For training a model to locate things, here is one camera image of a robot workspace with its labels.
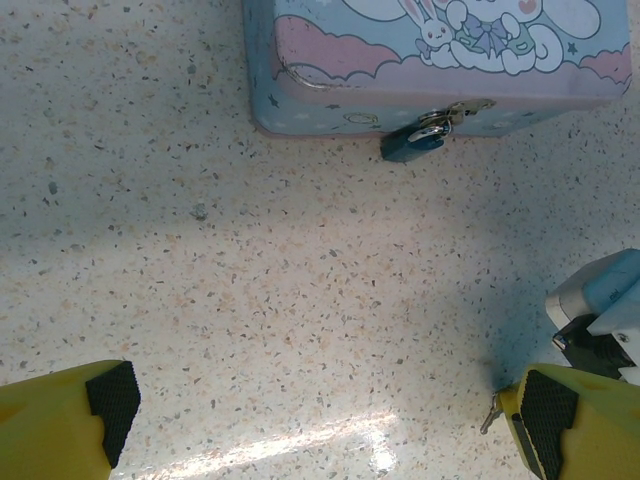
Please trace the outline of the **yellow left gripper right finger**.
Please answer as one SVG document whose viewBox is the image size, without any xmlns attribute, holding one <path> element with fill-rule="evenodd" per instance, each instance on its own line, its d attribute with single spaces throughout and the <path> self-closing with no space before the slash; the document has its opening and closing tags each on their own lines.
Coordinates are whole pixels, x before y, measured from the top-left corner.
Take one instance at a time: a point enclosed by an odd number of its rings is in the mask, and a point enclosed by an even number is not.
<svg viewBox="0 0 640 480">
<path fill-rule="evenodd" d="M 538 479 L 637 479 L 639 387 L 533 364 L 498 392 L 520 457 Z"/>
</svg>

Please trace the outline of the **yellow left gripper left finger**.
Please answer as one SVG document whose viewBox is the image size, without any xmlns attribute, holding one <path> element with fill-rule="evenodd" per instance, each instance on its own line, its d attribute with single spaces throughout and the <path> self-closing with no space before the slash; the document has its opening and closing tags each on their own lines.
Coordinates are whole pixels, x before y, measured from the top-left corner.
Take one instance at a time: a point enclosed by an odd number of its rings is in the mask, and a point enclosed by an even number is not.
<svg viewBox="0 0 640 480">
<path fill-rule="evenodd" d="M 107 479 L 141 394 L 130 361 L 103 360 L 1 387 L 3 479 Z"/>
</svg>

